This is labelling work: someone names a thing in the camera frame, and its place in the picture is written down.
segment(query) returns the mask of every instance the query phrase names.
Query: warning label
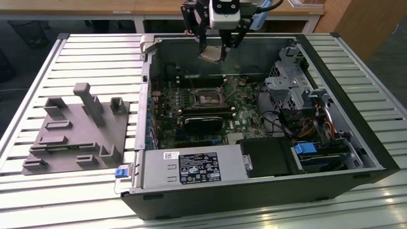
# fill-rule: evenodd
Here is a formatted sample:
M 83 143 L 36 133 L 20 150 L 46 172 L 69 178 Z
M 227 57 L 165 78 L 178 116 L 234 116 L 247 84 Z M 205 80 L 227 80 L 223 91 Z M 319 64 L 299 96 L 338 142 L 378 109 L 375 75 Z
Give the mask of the warning label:
M 178 159 L 183 185 L 222 181 L 217 153 L 179 155 Z

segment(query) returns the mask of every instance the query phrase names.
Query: black plastic cover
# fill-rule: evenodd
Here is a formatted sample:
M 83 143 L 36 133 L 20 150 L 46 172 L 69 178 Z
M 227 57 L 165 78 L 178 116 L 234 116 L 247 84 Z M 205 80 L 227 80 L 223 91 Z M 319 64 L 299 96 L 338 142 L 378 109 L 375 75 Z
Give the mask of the black plastic cover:
M 285 137 L 253 138 L 241 141 L 243 155 L 251 160 L 249 177 L 287 176 L 299 174 L 291 152 L 291 143 Z
M 207 134 L 219 132 L 223 126 L 223 118 L 187 118 L 185 121 L 185 129 L 193 134 Z

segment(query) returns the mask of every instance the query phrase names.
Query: blue handle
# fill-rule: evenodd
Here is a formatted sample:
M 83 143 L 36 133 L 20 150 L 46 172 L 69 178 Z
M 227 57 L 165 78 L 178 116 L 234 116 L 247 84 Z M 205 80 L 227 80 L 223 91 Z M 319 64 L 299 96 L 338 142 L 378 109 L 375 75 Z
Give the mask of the blue handle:
M 270 7 L 273 5 L 273 0 L 265 0 L 262 3 L 262 8 Z M 254 19 L 254 23 L 250 27 L 251 30 L 259 30 L 265 24 L 269 12 L 263 12 Z

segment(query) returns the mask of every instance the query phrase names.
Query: wooden table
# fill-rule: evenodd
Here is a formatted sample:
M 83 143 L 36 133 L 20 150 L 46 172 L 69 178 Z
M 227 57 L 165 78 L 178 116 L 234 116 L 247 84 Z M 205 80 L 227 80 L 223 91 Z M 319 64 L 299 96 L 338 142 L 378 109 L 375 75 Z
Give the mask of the wooden table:
M 0 0 L 3 20 L 134 20 L 145 33 L 145 20 L 182 20 L 185 0 Z M 303 32 L 313 32 L 323 9 L 294 8 L 286 0 L 267 20 L 306 21 Z

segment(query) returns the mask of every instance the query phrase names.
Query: white table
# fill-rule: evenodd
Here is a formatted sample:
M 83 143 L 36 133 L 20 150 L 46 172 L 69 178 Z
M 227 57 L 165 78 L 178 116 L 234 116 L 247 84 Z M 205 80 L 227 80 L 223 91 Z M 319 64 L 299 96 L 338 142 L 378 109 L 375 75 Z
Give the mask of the white table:
M 307 35 L 402 171 L 333 200 L 161 221 L 142 221 L 114 191 L 115 169 L 24 176 L 46 117 L 47 96 L 73 96 L 77 82 L 93 85 L 102 102 L 131 102 L 123 163 L 135 158 L 138 93 L 142 78 L 141 34 L 73 34 L 59 39 L 0 140 L 0 228 L 389 228 L 407 222 L 407 112 L 343 40 Z M 322 81 L 311 71 L 315 82 Z

